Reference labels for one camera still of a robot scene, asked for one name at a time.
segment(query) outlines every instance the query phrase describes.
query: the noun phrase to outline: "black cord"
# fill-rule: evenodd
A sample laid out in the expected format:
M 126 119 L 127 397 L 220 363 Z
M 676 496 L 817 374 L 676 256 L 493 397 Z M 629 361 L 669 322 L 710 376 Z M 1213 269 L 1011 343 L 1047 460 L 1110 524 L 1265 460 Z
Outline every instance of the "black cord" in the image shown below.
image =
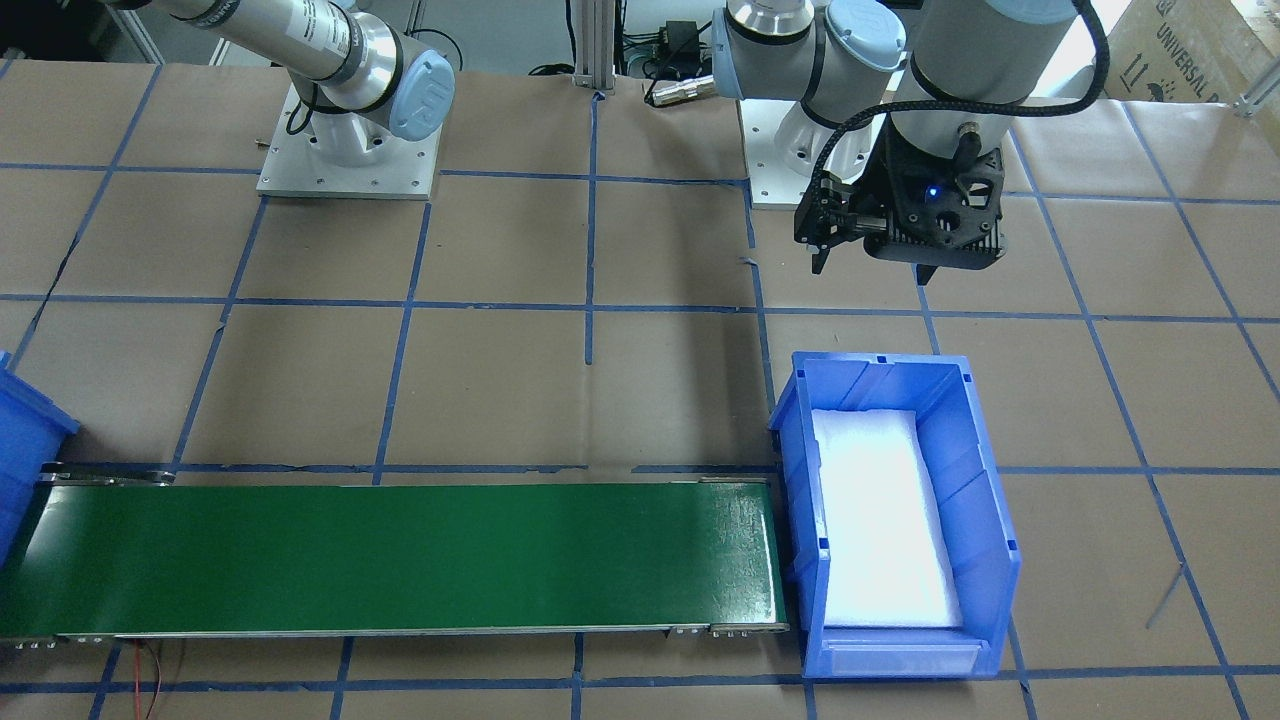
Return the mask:
M 564 0 L 564 27 L 568 29 L 568 53 L 573 56 L 573 64 L 577 65 L 577 37 L 573 35 L 573 0 Z
M 413 35 L 417 35 L 420 32 L 434 32 L 435 35 L 439 35 L 444 40 L 448 40 L 449 44 L 453 45 L 453 49 L 458 51 L 458 72 L 462 72 L 462 47 L 458 47 L 458 41 L 457 40 L 453 40 L 453 37 L 451 37 L 449 33 L 444 32 L 443 29 L 435 29 L 434 27 L 415 28 L 415 29 L 408 31 L 404 35 L 413 36 Z
M 685 41 L 680 44 L 680 47 L 676 47 L 675 50 L 667 54 L 667 59 L 662 61 L 662 65 L 658 68 L 658 72 L 653 74 L 653 82 L 649 83 L 649 90 L 646 90 L 644 94 L 645 105 L 653 105 L 653 90 L 658 87 L 658 78 L 662 77 L 662 73 L 671 67 L 671 61 L 676 59 L 676 55 L 684 53 L 685 47 L 689 47 L 689 44 L 692 42 L 695 38 L 698 38 L 700 35 L 703 35 L 703 32 L 709 27 L 712 27 L 712 20 L 707 20 L 705 23 L 703 23 L 703 26 L 698 28 L 698 32 L 695 32 L 690 37 L 686 37 Z
M 827 143 L 822 146 L 822 150 L 813 160 L 813 174 L 809 177 L 809 187 L 805 190 L 805 195 L 812 196 L 817 192 L 818 186 L 822 184 L 827 159 L 829 159 L 831 154 L 836 150 L 836 145 L 840 142 L 840 138 L 844 137 L 850 129 L 860 127 L 863 123 L 882 113 L 951 110 L 982 115 L 1006 115 L 1014 118 L 1060 118 L 1062 115 L 1073 115 L 1084 110 L 1089 105 L 1093 105 L 1093 102 L 1102 94 L 1102 85 L 1107 81 L 1107 73 L 1111 72 L 1111 49 L 1107 46 L 1107 33 L 1106 29 L 1102 28 L 1102 20 L 1098 19 L 1098 14 L 1093 9 L 1089 0 L 1071 0 L 1071 4 L 1075 5 L 1076 13 L 1079 13 L 1080 18 L 1084 19 L 1084 27 L 1088 28 L 1089 37 L 1093 40 L 1093 82 L 1089 83 L 1089 90 L 1084 94 L 1084 97 L 1073 102 L 1037 106 L 996 105 L 992 102 L 978 102 L 970 100 L 906 100 L 899 102 L 883 102 L 881 105 L 868 108 L 840 123 L 835 132 L 831 133 Z
M 311 113 L 314 111 L 315 104 L 320 100 L 320 86 L 311 83 L 311 102 L 307 102 L 307 114 L 302 117 L 302 124 L 297 128 L 293 127 L 293 120 L 297 119 L 298 111 L 302 110 L 302 96 L 298 95 L 298 104 L 293 106 L 289 113 L 289 122 L 284 123 L 284 132 L 287 135 L 302 135 L 302 131 L 307 129 L 311 124 Z
M 613 4 L 613 72 L 618 74 L 626 74 L 627 72 L 626 60 L 622 58 L 622 50 L 623 50 L 622 46 L 625 37 L 622 33 L 622 23 L 626 22 L 623 19 L 625 15 L 622 13 L 623 13 L 622 3 L 614 3 Z
M 550 63 L 547 65 L 538 65 L 536 68 L 529 70 L 531 76 L 568 76 L 573 74 L 573 65 L 567 63 Z
M 147 714 L 145 715 L 145 717 L 150 719 L 151 712 L 156 708 L 156 701 L 160 698 L 160 683 L 163 682 L 160 675 L 160 653 L 156 652 L 155 648 L 151 647 L 151 643 L 146 641 L 142 641 L 142 650 L 151 653 L 151 664 L 155 665 L 156 670 L 156 684 L 151 691 L 151 705 L 147 706 Z

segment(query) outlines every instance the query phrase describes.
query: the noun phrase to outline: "green conveyor belt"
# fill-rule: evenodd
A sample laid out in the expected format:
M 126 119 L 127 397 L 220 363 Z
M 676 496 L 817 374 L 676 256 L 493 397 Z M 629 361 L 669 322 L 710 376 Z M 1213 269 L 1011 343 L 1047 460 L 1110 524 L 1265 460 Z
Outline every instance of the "green conveyor belt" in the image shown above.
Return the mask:
M 778 629 L 762 483 L 38 488 L 0 637 Z

